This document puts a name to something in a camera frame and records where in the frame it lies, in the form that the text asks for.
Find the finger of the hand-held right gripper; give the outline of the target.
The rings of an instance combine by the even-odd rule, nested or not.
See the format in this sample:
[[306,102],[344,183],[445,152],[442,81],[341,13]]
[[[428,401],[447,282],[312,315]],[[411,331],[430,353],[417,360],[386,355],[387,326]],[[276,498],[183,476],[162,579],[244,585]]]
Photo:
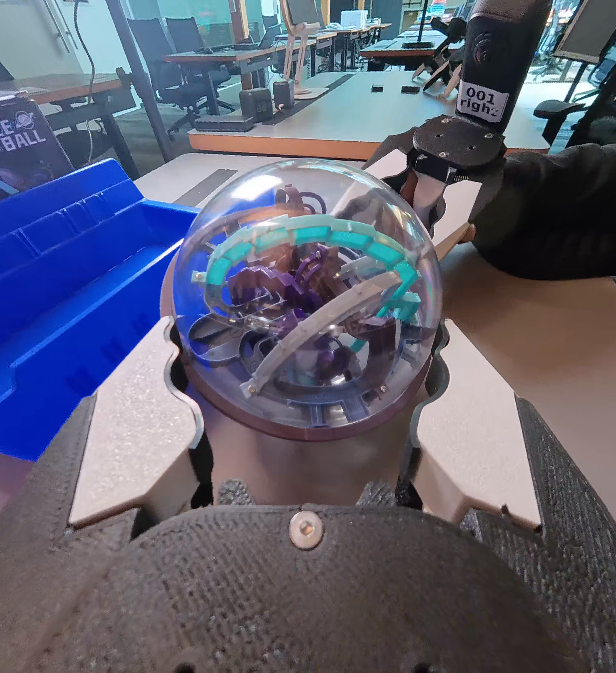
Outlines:
[[463,241],[470,228],[470,216],[479,192],[480,182],[475,181],[458,181],[444,190],[444,212],[432,226],[431,234],[438,259],[444,259]]
[[364,167],[367,174],[386,186],[403,186],[409,169],[407,155],[404,152],[389,152]]

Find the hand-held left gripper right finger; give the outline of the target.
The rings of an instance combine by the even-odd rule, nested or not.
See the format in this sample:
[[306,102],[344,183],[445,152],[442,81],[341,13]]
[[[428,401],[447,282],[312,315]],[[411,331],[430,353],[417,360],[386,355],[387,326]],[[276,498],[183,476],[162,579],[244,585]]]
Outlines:
[[414,488],[430,514],[456,525],[477,509],[538,528],[516,394],[454,321],[441,327],[429,399],[412,422],[420,449]]

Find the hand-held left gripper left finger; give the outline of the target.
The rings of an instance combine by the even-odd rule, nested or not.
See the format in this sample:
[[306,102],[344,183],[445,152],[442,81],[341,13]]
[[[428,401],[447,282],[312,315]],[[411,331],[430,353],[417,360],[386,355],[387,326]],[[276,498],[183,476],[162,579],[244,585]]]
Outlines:
[[199,485],[190,459],[203,438],[198,404],[178,390],[179,348],[162,317],[95,392],[69,525],[82,528],[133,508],[152,522],[186,510]]

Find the clear maze ball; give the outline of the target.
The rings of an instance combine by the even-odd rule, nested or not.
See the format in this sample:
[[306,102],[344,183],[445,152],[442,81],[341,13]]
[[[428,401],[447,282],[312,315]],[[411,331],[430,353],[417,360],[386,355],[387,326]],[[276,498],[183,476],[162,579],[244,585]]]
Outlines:
[[430,233],[368,172],[287,159],[211,198],[179,248],[172,306],[191,385],[284,440],[374,429],[423,384],[442,313]]

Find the person's right forearm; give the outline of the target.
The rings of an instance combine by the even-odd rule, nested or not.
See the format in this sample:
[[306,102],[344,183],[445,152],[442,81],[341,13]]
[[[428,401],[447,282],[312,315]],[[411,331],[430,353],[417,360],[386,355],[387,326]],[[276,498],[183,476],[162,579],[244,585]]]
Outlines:
[[616,144],[507,156],[501,188],[473,225],[480,255],[515,277],[616,276]]

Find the black mesh office chair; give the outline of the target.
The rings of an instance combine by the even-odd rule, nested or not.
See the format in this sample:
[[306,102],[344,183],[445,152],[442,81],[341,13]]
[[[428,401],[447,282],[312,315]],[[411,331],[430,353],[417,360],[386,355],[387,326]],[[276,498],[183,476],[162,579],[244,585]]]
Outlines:
[[583,113],[583,117],[574,126],[566,147],[587,143],[601,146],[616,143],[616,64],[603,80],[596,98],[589,106],[581,102],[546,100],[533,111],[535,117],[546,120],[542,136],[550,145],[567,117],[574,113]]

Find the blue plastic bin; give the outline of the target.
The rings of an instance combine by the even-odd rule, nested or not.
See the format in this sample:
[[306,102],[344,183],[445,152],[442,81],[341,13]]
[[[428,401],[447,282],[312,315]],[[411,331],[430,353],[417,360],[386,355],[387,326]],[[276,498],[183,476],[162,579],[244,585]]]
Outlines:
[[36,461],[160,319],[198,209],[106,159],[0,201],[0,453]]

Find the grey screen on stand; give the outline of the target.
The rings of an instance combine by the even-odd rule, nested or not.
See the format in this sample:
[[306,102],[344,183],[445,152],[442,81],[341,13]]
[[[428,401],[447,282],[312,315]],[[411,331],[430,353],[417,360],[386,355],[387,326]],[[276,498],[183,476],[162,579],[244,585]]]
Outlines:
[[616,38],[616,1],[582,1],[552,56],[598,64]]

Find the flat black bar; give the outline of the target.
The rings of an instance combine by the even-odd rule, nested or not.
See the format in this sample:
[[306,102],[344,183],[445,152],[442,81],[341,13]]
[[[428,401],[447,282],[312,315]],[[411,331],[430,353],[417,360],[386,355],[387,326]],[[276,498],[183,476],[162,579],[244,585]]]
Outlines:
[[248,132],[254,126],[253,117],[234,113],[199,116],[194,122],[194,128],[198,132],[211,133]]

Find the dark blue cardboard box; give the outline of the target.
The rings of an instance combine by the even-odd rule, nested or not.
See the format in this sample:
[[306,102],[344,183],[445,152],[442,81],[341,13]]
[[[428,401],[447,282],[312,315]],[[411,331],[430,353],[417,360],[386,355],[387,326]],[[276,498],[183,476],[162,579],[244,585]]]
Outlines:
[[0,200],[73,170],[39,105],[24,91],[0,90]]

